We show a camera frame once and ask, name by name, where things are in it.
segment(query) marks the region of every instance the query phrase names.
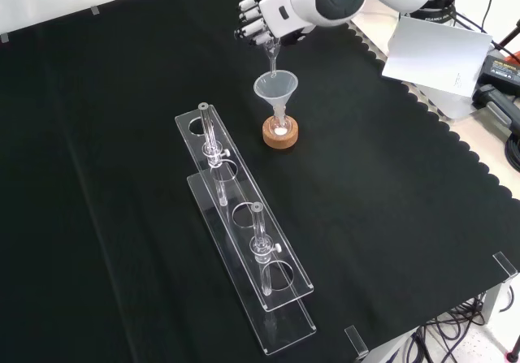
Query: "paper sheet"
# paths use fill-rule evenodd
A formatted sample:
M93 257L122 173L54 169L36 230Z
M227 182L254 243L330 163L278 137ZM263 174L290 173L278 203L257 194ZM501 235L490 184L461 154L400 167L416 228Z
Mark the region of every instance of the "paper sheet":
M402 17L383 76L464 97L473 94L492 36Z

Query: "scalloped edge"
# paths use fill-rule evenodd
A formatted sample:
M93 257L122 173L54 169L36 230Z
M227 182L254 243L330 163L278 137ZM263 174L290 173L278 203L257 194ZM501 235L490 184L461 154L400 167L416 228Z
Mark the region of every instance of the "scalloped edge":
M388 58L386 54L384 54L352 20L347 23L347 27L349 31L354 33L355 37L359 38L359 42L366 47L367 52L373 54L375 62L378 63L382 71L382 68L384 67L384 64ZM485 171L487 178L495 181L500 191L503 192L508 198L512 199L514 203L517 203L517 206L520 207L520 198L513 197L511 190L501 184L500 178L494 175L490 166L483 162L479 154L474 149L472 149L467 142L461 140L460 134L452 129L450 124L453 123L453 121L446 117L442 111L440 111L415 84L406 81L402 81L401 84L407 87L407 93L411 95L417 103L420 103L421 106L426 109L427 115L430 113L435 115L440 126L442 126L448 134L448 137L454 138L455 141L466 150L466 152L479 164L480 169Z

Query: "black tablecloth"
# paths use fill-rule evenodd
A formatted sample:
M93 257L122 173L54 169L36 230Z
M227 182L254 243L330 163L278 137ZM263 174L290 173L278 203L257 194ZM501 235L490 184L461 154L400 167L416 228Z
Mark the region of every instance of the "black tablecloth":
M300 138L266 147L239 1L120 0L0 46L2 361L266 360L186 183L199 102L314 284L318 332L270 360L349 361L347 326L374 348L520 264L518 202L345 26L282 49Z

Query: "wooden base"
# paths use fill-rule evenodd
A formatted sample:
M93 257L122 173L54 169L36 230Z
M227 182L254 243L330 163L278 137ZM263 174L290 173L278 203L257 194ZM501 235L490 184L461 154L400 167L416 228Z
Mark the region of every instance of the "wooden base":
M266 119L266 122L262 125L263 140L273 149L286 149L293 146L298 140L298 123L293 117L287 116L286 118L291 121L291 131L283 136L277 136L271 133L269 130L269 122L273 117Z

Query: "test tube rack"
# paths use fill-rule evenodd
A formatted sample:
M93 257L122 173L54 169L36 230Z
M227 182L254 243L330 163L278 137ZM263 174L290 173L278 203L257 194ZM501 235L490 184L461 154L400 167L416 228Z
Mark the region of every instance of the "test tube rack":
M175 121L198 169L189 187L262 350L312 335L301 298L314 286L216 109L201 103Z

